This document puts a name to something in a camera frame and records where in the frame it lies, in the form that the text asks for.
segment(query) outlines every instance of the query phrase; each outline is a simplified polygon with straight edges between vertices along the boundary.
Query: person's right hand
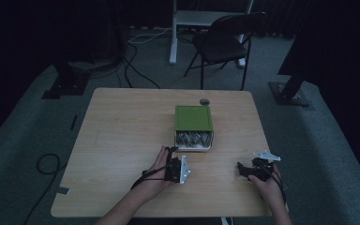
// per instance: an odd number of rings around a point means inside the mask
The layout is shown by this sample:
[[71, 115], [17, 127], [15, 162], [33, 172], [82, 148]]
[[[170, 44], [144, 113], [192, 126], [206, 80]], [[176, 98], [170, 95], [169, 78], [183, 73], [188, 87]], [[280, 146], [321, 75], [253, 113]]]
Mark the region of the person's right hand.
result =
[[[276, 164], [274, 164], [274, 177], [280, 181], [280, 173]], [[273, 211], [277, 208], [282, 208], [285, 205], [283, 201], [282, 192], [277, 182], [270, 177], [267, 181], [262, 181], [254, 175], [249, 175], [247, 178], [259, 189], [262, 197], [267, 202], [270, 209]]]

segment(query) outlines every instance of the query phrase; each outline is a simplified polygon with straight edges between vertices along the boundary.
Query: white desk frame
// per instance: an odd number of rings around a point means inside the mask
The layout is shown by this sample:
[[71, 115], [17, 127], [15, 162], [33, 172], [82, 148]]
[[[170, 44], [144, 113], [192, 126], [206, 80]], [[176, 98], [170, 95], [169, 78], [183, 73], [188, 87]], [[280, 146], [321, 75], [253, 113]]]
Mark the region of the white desk frame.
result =
[[[248, 0], [246, 14], [250, 13], [253, 5], [253, 0]], [[187, 11], [177, 10], [177, 0], [173, 0], [173, 21], [172, 21], [172, 46], [171, 58], [169, 63], [176, 64], [177, 60], [177, 25], [199, 25], [210, 26], [216, 19], [227, 15], [241, 15], [240, 12], [215, 12], [215, 11]], [[239, 40], [242, 41], [244, 36], [240, 36]], [[241, 67], [245, 66], [245, 60], [238, 61]]]

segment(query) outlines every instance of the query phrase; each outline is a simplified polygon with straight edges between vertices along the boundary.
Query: chair seat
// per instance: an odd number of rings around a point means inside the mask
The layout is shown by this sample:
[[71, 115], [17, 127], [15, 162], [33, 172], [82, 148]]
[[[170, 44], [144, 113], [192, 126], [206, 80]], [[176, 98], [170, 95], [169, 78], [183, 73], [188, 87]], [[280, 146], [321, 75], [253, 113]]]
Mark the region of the chair seat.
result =
[[[192, 43], [196, 49], [203, 43], [206, 34], [199, 34], [193, 37]], [[240, 58], [244, 58], [247, 55], [247, 49], [237, 40], [234, 36], [215, 33], [209, 36], [209, 39], [204, 43], [202, 52], [207, 63], [224, 63]]]

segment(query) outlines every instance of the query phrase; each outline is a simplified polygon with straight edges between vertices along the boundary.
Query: wooden table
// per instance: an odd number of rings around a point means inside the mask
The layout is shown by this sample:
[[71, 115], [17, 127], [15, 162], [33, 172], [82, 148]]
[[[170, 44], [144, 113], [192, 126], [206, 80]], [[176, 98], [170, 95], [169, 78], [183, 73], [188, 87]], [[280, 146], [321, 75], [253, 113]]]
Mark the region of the wooden table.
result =
[[175, 153], [187, 156], [186, 183], [166, 188], [135, 217], [269, 216], [259, 191], [236, 168], [268, 150], [249, 92], [125, 88], [95, 91], [60, 185], [70, 192], [56, 194], [52, 215], [103, 216], [151, 166], [160, 146], [173, 146], [175, 105], [200, 105], [201, 98], [210, 100], [212, 148]]

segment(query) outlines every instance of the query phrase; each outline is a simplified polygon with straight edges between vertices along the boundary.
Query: box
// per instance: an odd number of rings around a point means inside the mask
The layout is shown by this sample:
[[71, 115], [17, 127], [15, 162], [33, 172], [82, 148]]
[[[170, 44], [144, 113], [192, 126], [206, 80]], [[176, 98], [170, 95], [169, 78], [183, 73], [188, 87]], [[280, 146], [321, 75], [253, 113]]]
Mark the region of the box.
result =
[[176, 106], [174, 146], [179, 150], [207, 151], [212, 146], [213, 124], [209, 106]]

